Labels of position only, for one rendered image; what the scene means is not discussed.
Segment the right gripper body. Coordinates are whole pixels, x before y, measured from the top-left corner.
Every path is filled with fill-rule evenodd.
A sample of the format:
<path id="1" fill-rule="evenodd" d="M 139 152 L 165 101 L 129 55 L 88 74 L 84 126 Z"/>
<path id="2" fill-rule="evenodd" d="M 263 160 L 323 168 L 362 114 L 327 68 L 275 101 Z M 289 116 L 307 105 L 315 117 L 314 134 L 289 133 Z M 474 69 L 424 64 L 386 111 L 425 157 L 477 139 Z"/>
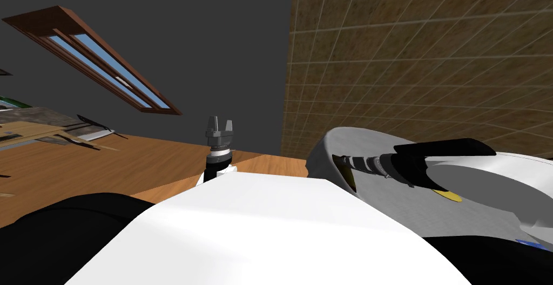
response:
<path id="1" fill-rule="evenodd" d="M 356 184 L 352 173 L 352 166 L 349 157 L 332 154 L 332 160 L 334 165 L 340 172 L 342 178 L 347 183 L 348 187 L 354 193 L 358 192 L 358 190 L 356 190 Z"/>

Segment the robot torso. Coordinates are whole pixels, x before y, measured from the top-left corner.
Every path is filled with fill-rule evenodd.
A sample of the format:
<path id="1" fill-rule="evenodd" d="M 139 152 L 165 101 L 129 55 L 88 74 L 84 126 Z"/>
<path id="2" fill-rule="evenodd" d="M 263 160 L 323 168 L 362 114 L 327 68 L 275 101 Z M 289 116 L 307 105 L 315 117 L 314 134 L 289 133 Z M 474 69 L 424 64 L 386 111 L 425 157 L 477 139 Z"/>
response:
<path id="1" fill-rule="evenodd" d="M 232 172 L 141 213 L 66 285 L 471 285 L 335 184 Z"/>

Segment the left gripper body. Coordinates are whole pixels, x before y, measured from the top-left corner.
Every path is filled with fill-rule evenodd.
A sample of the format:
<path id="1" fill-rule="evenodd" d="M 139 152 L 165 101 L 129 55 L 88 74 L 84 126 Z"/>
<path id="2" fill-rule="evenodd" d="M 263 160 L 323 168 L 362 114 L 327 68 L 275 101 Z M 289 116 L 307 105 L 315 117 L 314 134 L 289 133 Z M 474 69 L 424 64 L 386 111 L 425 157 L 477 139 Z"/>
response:
<path id="1" fill-rule="evenodd" d="M 214 131 L 209 128 L 206 131 L 207 145 L 209 147 L 223 147 L 229 146 L 232 142 L 233 131 Z"/>

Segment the brown framed window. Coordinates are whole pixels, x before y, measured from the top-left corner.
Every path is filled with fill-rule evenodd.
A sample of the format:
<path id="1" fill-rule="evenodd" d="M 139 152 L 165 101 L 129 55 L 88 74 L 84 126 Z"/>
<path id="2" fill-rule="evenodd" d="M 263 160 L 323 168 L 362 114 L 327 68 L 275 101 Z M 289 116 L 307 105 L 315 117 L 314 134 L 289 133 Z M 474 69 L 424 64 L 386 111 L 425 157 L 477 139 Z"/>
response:
<path id="1" fill-rule="evenodd" d="M 3 21 L 138 111 L 181 114 L 72 10 L 52 6 Z"/>

